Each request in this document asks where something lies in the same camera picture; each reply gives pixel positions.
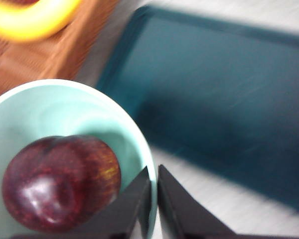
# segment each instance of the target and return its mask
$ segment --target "tray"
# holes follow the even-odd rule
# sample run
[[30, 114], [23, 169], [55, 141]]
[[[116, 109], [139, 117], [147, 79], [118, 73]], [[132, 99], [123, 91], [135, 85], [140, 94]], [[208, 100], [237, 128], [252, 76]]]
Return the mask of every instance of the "tray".
[[299, 36], [145, 6], [96, 88], [150, 143], [299, 210]]

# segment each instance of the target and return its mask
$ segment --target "bowl rim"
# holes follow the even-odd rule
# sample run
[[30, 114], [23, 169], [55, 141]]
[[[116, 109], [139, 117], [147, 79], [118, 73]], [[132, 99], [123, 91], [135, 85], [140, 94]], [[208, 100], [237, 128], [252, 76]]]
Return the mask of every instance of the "bowl rim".
[[22, 85], [19, 85], [15, 88], [12, 88], [11, 90], [3, 93], [0, 96], [0, 104], [2, 104], [7, 99], [13, 97], [16, 94], [19, 94], [25, 90], [36, 88], [36, 87], [42, 87], [42, 86], [63, 86], [63, 87], [69, 87], [74, 88], [77, 90], [81, 90], [83, 92], [86, 92], [87, 94], [90, 94], [92, 96], [96, 96], [98, 99], [101, 99], [102, 101], [106, 102], [110, 106], [114, 107], [122, 117], [124, 117], [126, 120], [132, 123], [133, 131], [135, 131], [136, 140], [139, 142], [141, 152], [144, 154], [145, 158], [148, 160], [146, 161], [146, 165], [148, 162], [151, 162], [152, 169], [148, 168], [149, 172], [153, 171], [151, 180], [151, 191], [152, 191], [152, 197], [151, 197], [151, 210], [149, 215], [149, 232], [148, 232], [148, 239], [152, 237], [154, 225], [155, 225], [155, 219], [156, 219], [156, 211], [157, 211], [157, 172], [155, 168], [155, 163], [153, 161], [153, 157], [151, 155], [150, 147], [148, 142], [146, 141], [143, 133], [139, 129], [138, 125], [134, 122], [134, 120], [131, 118], [131, 116], [114, 100], [112, 100], [110, 97], [106, 96], [102, 92], [98, 91], [95, 88], [92, 88], [88, 85], [85, 85], [83, 83], [79, 83], [76, 81], [71, 80], [65, 80], [65, 79], [42, 79], [42, 80], [36, 80], [31, 81], [28, 83], [24, 83]]

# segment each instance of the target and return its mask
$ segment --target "light green bowl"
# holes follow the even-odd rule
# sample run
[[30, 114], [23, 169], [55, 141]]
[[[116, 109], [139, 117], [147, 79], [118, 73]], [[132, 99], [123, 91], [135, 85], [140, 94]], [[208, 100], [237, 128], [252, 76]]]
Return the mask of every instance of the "light green bowl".
[[39, 80], [0, 96], [0, 239], [31, 233], [5, 209], [1, 181], [11, 159], [27, 144], [49, 135], [92, 134], [115, 152], [123, 190], [148, 167], [152, 188], [149, 238], [154, 228], [157, 189], [150, 148], [131, 117], [113, 100], [86, 85]]

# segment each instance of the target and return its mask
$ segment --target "wooden table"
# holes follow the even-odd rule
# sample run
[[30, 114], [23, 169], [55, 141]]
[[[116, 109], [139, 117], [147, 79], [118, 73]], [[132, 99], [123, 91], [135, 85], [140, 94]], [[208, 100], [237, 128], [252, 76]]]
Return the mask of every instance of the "wooden table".
[[74, 19], [42, 41], [17, 44], [0, 39], [0, 95], [34, 80], [73, 80], [117, 2], [82, 0]]

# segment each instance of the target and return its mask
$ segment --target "apple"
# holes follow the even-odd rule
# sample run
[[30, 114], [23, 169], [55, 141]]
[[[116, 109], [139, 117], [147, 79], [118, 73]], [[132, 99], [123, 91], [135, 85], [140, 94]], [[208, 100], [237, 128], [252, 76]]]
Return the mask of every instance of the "apple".
[[87, 221], [119, 193], [113, 151], [88, 135], [51, 136], [23, 148], [2, 181], [8, 212], [41, 232], [65, 232]]

